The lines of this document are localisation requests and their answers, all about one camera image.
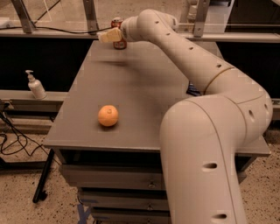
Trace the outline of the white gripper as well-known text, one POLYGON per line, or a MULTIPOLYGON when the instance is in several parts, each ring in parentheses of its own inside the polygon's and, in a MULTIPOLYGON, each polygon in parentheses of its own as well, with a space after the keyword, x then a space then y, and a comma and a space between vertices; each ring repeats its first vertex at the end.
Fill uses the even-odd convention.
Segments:
POLYGON ((137 42, 141 37, 137 29, 137 17, 126 18, 121 24, 121 30, 117 27, 101 33, 98 38, 102 43, 119 42, 123 38, 127 42, 137 42))

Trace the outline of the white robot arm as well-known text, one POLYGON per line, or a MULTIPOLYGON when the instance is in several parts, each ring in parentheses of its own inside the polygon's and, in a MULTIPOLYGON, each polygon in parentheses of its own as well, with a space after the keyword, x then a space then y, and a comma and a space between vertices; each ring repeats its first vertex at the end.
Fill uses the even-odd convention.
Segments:
POLYGON ((269 94, 223 59, 176 33, 175 17, 143 10, 100 35, 158 46, 199 90, 171 106, 160 126, 160 156, 172 224, 248 224, 235 153, 270 125, 269 94))

